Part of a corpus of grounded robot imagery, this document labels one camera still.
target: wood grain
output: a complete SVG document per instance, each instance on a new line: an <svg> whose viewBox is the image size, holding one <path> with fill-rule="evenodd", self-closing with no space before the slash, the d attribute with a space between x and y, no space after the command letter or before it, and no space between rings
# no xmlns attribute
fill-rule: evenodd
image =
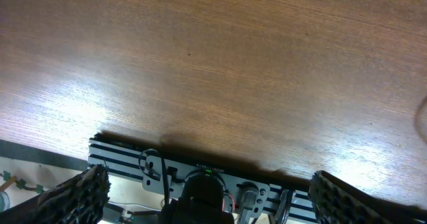
<svg viewBox="0 0 427 224"><path fill-rule="evenodd" d="M0 0L0 138L176 134L427 208L426 48L427 0Z"/></svg>

